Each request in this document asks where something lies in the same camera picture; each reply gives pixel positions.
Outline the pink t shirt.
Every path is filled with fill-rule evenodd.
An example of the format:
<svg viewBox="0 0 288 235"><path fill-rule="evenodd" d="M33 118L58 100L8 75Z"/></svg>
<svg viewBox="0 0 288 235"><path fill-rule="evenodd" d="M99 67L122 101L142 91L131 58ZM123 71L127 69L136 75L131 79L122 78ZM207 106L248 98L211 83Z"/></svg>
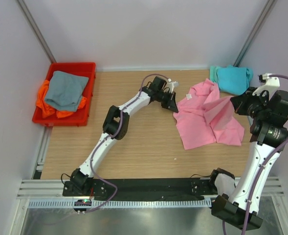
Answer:
<svg viewBox="0 0 288 235"><path fill-rule="evenodd" d="M233 117L230 99L220 97L218 85L209 79L190 88L173 114L185 150L212 143L242 145L244 127Z"/></svg>

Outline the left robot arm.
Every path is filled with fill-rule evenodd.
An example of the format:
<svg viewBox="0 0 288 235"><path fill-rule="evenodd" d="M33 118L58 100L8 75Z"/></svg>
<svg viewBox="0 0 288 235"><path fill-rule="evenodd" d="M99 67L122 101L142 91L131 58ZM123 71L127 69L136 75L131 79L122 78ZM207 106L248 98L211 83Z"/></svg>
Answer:
<svg viewBox="0 0 288 235"><path fill-rule="evenodd" d="M91 151L87 159L75 169L69 177L69 181L63 182L63 195L75 194L85 196L92 190L92 181L96 176L96 170L100 166L109 150L123 139L127 133L130 117L140 109L156 101L161 107L177 113L176 92L179 85L177 81L161 74L153 74L153 81L144 85L142 81L139 91L126 103L120 106L112 105L102 126L102 134L97 145Z"/></svg>

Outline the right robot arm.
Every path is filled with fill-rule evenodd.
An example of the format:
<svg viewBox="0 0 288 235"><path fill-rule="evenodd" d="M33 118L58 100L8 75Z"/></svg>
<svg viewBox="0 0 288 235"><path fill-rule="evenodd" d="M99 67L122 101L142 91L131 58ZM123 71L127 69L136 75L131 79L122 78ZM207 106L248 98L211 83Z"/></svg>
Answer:
<svg viewBox="0 0 288 235"><path fill-rule="evenodd" d="M211 214L223 224L228 223L242 231L261 227L258 216L261 193L275 161L288 142L288 92L278 90L273 96L268 91L254 95L255 88L230 99L235 113L253 119L246 167L239 182L228 171L213 170L208 189L217 198L212 202Z"/></svg>

